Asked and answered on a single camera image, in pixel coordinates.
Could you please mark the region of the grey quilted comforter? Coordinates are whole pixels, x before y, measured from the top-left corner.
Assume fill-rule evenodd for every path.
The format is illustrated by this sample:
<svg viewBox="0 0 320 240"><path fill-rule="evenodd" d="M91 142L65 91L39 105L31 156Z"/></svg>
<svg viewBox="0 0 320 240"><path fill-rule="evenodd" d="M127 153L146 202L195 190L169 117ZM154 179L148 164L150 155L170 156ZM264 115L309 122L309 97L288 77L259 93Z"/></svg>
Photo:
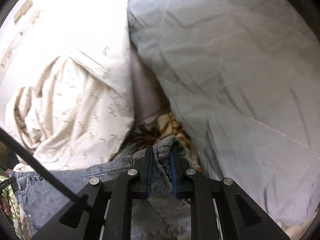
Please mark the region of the grey quilted comforter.
<svg viewBox="0 0 320 240"><path fill-rule="evenodd" d="M132 42L195 144L282 226L319 205L319 43L287 0L129 0Z"/></svg>

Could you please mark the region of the green white patterned quilt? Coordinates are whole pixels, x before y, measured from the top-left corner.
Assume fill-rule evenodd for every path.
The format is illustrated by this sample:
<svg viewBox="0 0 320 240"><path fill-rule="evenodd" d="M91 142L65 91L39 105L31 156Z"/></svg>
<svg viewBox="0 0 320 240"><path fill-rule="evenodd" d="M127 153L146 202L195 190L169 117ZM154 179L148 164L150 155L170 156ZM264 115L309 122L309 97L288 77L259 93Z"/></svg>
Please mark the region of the green white patterned quilt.
<svg viewBox="0 0 320 240"><path fill-rule="evenodd" d="M1 200L5 200L10 207L10 215L4 214L6 221L9 222L10 227L14 230L19 239L25 239L20 219L19 204L11 185L8 185L1 190Z"/></svg>

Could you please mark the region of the cream patterned duvet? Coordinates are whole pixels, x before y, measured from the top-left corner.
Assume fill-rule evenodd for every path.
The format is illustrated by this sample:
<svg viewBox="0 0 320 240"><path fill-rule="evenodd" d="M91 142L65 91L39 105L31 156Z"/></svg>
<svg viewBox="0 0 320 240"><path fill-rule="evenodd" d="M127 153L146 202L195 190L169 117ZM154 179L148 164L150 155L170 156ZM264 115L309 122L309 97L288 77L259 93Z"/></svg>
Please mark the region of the cream patterned duvet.
<svg viewBox="0 0 320 240"><path fill-rule="evenodd" d="M1 123L48 170L111 161L134 121L128 0L19 0Z"/></svg>

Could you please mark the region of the grey-blue denim pants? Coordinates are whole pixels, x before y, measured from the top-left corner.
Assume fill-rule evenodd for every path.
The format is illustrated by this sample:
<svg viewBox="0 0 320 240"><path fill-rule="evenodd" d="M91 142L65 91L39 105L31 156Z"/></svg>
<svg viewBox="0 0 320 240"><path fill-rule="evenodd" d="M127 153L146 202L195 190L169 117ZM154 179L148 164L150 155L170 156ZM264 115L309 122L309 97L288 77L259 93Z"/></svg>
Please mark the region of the grey-blue denim pants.
<svg viewBox="0 0 320 240"><path fill-rule="evenodd" d="M179 157L191 161L185 146L174 136L168 136L153 147L152 187L148 200L135 200L132 211L132 239L190 239L190 204L173 197L169 154L176 150ZM87 169L53 171L52 174L73 192L79 192L96 177L109 181L133 168L145 151L121 155L115 160ZM59 211L68 199L45 181L37 172L9 173L17 179L15 196L28 220L32 236Z"/></svg>

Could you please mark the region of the leaf-print beige blanket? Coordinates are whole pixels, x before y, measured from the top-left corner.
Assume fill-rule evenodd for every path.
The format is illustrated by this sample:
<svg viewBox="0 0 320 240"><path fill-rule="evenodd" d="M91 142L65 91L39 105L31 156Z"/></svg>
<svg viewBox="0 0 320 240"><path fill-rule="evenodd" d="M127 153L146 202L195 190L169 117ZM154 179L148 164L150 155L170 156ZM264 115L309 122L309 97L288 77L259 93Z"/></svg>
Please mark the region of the leaf-print beige blanket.
<svg viewBox="0 0 320 240"><path fill-rule="evenodd" d="M157 119L149 124L144 122L135 124L123 142L119 154L132 155L148 145L157 144L170 135L177 137L191 158L195 170L201 172L202 167L197 149L191 137L187 135L183 126L176 120L172 112L158 116Z"/></svg>

